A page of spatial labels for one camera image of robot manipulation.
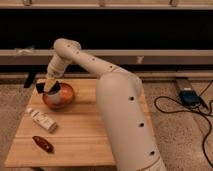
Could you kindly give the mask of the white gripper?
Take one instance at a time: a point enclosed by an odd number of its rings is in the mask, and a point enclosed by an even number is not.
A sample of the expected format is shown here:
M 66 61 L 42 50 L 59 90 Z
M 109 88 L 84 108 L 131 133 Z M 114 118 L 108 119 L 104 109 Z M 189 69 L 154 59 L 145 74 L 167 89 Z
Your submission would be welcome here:
M 46 79 L 44 85 L 44 91 L 49 92 L 51 88 L 55 85 L 56 79 L 61 78 L 67 68 L 67 62 L 60 57 L 53 57 L 47 67 L 47 75 L 51 76 Z

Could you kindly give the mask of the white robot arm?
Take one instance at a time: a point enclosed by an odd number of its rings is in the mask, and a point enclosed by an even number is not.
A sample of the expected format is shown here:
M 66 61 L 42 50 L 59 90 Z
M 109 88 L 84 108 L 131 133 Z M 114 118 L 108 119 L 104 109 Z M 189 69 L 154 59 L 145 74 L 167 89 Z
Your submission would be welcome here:
M 74 62 L 98 78 L 96 104 L 118 171 L 167 171 L 139 98 L 141 79 L 81 50 L 79 42 L 59 38 L 47 67 L 48 92 Z

